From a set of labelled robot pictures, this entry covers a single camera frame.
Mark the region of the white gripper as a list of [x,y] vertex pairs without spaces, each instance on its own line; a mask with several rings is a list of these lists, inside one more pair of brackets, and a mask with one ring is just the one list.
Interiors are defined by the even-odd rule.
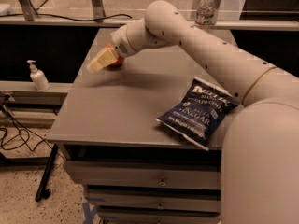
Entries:
[[132,48],[127,38],[127,26],[122,26],[111,33],[111,44],[113,48],[101,49],[87,64],[87,70],[90,73],[96,73],[116,63],[119,59],[119,55],[123,58],[127,58],[137,54],[137,51]]

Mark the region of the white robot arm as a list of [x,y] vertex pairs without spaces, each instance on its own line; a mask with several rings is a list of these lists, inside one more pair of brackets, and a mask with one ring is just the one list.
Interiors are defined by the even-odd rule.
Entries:
[[244,106],[222,146],[221,224],[298,224],[299,80],[201,29],[158,0],[88,63],[91,72],[143,49],[178,45]]

